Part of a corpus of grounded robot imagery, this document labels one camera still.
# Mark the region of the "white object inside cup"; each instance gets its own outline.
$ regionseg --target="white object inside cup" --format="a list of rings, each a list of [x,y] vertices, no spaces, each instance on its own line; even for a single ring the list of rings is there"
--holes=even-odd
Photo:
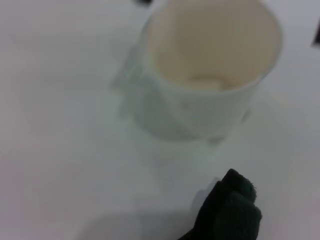
[[[171,0],[152,15],[142,42],[143,61],[164,81],[222,91],[265,74],[282,39],[258,0]]]

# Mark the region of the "white cup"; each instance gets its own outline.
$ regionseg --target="white cup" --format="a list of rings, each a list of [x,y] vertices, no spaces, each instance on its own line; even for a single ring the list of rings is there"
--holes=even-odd
[[[212,139],[244,116],[282,42],[278,21],[258,0],[169,0],[152,10],[139,55],[173,117]],[[192,75],[231,81],[222,90],[183,84]]]

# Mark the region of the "white table surface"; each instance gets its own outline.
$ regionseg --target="white table surface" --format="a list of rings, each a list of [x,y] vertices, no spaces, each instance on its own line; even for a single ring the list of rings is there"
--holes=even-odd
[[[257,188],[259,240],[319,239],[320,48],[311,43],[320,2],[266,2],[283,25],[283,54],[250,118],[213,147],[150,127],[153,114],[140,114],[151,103],[121,113],[111,84],[143,8],[2,0],[0,239],[176,240],[197,193],[229,168]]]

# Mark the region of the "cup rim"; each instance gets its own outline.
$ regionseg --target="cup rim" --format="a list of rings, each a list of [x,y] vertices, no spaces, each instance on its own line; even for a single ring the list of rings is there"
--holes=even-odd
[[[148,25],[150,24],[151,18],[152,16],[159,12],[161,10],[161,8],[164,8],[166,6],[167,1],[163,1],[161,2],[159,5],[155,6],[154,11],[151,13],[151,15],[148,16],[142,31],[141,31],[141,35],[140,35],[140,39],[139,39],[139,44],[138,44],[138,51],[141,53],[142,49],[143,49],[143,35],[148,27]],[[274,22],[275,24],[275,29],[278,32],[278,36],[279,36],[279,48],[278,51],[274,57],[273,62],[266,68],[266,70],[260,75],[258,76],[256,79],[249,81],[248,83],[245,83],[239,87],[235,87],[235,88],[231,88],[231,89],[227,89],[227,90],[222,90],[222,91],[212,91],[212,90],[205,90],[205,89],[196,89],[196,90],[192,90],[190,88],[187,87],[183,87],[180,86],[178,84],[174,84],[171,83],[172,81],[170,81],[169,79],[167,79],[164,76],[160,76],[159,74],[156,73],[156,71],[153,70],[153,68],[151,67],[150,64],[147,63],[147,61],[145,61],[145,58],[143,57],[143,54],[141,54],[141,65],[143,68],[143,71],[150,76],[151,78],[155,79],[158,83],[166,86],[167,88],[170,88],[176,92],[181,92],[184,94],[191,94],[191,95],[197,95],[197,96],[226,96],[226,95],[231,95],[231,94],[235,94],[238,92],[242,92],[245,91],[247,89],[250,89],[251,87],[259,84],[275,67],[275,65],[278,63],[279,59],[280,59],[280,55],[283,52],[283,47],[284,47],[284,34],[283,34],[283,28],[280,24],[280,21],[278,20],[278,18],[276,17],[276,15],[273,13],[273,11],[264,3],[260,2],[260,1],[255,1],[253,4],[257,4],[260,8],[262,8],[266,14],[269,15],[270,19]]]

